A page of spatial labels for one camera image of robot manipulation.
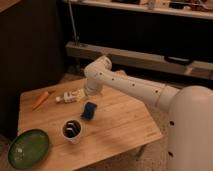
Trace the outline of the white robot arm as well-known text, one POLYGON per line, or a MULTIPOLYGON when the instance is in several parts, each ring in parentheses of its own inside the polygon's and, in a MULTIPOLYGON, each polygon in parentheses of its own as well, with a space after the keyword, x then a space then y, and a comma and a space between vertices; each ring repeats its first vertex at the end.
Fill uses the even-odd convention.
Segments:
POLYGON ((120 75, 101 56, 84 69, 84 91, 95 95, 107 85, 169 114, 167 171, 213 171, 213 90, 174 88, 120 75))

